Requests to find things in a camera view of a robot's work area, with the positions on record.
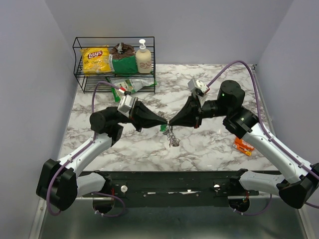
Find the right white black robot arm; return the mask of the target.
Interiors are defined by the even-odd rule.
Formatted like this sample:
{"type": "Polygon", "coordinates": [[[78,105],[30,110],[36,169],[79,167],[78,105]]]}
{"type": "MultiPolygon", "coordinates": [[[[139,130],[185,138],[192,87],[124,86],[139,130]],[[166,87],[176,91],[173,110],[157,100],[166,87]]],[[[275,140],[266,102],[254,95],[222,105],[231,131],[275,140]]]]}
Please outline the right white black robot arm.
{"type": "Polygon", "coordinates": [[[239,139],[252,145],[280,172],[279,175],[244,170],[229,183],[235,195],[254,190],[279,196],[300,209],[319,186],[319,166],[297,157],[266,129],[261,120],[243,107],[244,90],[233,80],[221,83],[216,100],[207,100],[209,88],[199,80],[188,82],[191,96],[170,121],[171,126],[200,127],[206,118],[223,117],[223,125],[239,139]]]}

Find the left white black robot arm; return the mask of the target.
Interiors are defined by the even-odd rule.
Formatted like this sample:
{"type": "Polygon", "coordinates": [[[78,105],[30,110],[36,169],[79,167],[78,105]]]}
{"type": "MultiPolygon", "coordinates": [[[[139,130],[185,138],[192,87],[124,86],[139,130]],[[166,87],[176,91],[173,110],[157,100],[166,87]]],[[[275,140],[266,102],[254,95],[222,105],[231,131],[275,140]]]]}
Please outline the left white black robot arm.
{"type": "Polygon", "coordinates": [[[110,193],[111,185],[101,173],[80,174],[97,156],[119,141],[124,123],[130,123],[136,131],[167,123],[130,96],[125,96],[117,107],[91,113],[89,122],[93,135],[88,140],[59,160],[48,159],[42,167],[36,194],[46,201],[48,212],[54,216],[68,209],[78,196],[95,192],[104,197],[110,193]]]}

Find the orange packet near arm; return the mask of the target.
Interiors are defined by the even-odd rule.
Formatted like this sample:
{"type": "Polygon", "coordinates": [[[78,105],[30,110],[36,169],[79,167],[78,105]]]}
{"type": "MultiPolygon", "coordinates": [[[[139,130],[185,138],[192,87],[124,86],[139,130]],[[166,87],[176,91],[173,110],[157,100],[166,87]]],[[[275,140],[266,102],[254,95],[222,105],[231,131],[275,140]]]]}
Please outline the orange packet near arm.
{"type": "Polygon", "coordinates": [[[252,145],[250,145],[249,143],[245,142],[243,139],[239,139],[237,137],[234,140],[234,147],[238,151],[246,154],[247,156],[251,156],[252,152],[255,149],[252,145]]]}

